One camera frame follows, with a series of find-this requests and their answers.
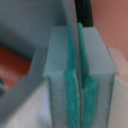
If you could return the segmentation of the gripper grey teal left finger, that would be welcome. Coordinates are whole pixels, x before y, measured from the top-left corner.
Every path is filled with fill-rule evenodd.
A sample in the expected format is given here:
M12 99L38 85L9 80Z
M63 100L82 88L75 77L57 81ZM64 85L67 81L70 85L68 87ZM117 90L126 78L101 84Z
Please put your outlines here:
M67 26L51 31L44 75L50 78L53 128L79 128L79 90Z

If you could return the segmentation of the gripper grey teal right finger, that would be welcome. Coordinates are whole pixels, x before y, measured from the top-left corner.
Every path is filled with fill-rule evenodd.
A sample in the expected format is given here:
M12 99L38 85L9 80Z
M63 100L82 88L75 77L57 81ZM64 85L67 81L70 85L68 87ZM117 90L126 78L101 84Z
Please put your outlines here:
M95 27L79 23L78 33L84 80L82 128L107 128L118 71Z

